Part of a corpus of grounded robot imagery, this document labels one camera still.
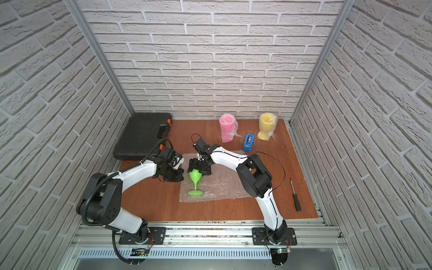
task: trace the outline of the wooden table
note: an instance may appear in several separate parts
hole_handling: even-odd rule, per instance
[[[176,152],[187,154],[196,152],[191,141],[191,135],[194,133],[200,134],[209,145],[216,143],[230,151],[241,150],[246,134],[254,134],[255,141],[251,152],[262,151],[272,155],[285,167],[285,182],[273,192],[280,214],[285,219],[318,218],[284,121],[279,119],[274,132],[275,139],[259,140],[256,138],[258,131],[258,120],[238,120],[237,132],[242,137],[234,137],[233,141],[222,143],[217,120],[174,120],[168,138],[172,141]],[[272,184],[273,187],[276,187],[283,178],[280,164],[266,155],[258,155],[272,174]],[[134,163],[136,161],[123,161],[120,169],[127,168]],[[300,212],[294,208],[289,178],[293,181],[302,206]],[[179,202],[180,184],[148,178],[127,189],[123,193],[121,205],[129,212],[154,222],[264,219],[258,203],[252,197],[181,203]]]

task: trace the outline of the bubble wrap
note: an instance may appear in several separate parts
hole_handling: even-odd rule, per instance
[[[273,135],[277,125],[277,116],[271,112],[265,112],[260,115],[260,132],[258,138],[268,141]]]
[[[222,114],[219,118],[220,130],[222,133],[222,142],[227,143],[232,141],[234,135],[237,134],[238,122],[232,114]]]
[[[242,154],[243,151],[234,151],[234,153]],[[203,175],[197,184],[197,190],[202,191],[203,194],[199,196],[189,195],[188,192],[195,189],[187,168],[189,167],[189,160],[196,158],[197,154],[184,154],[184,163],[181,165],[184,168],[184,180],[180,185],[180,202],[194,203],[203,202],[208,200],[223,200],[223,199],[237,199],[246,198],[250,195],[245,191],[240,182],[240,178],[236,171],[219,164],[212,165],[212,174]]]

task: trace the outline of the white brick wall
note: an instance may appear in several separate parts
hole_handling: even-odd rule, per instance
[[[432,268],[431,0],[357,0],[292,128],[359,269]]]
[[[224,110],[253,119],[273,111],[285,120],[342,4],[79,2],[136,111],[168,111],[176,119],[215,119]]]
[[[128,114],[63,1],[2,1],[0,59],[0,268],[56,269]]]

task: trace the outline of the screwdriver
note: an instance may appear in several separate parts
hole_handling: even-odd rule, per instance
[[[289,179],[289,180],[291,181],[291,187],[292,187],[292,192],[293,192],[292,197],[294,198],[295,209],[297,210],[297,212],[300,212],[302,210],[302,207],[300,206],[299,199],[297,198],[297,194],[294,191],[294,185],[292,184],[292,180],[291,179]]]

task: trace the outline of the black plastic case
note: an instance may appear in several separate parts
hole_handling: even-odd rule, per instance
[[[141,160],[171,128],[169,113],[138,112],[129,118],[113,155],[118,160]]]

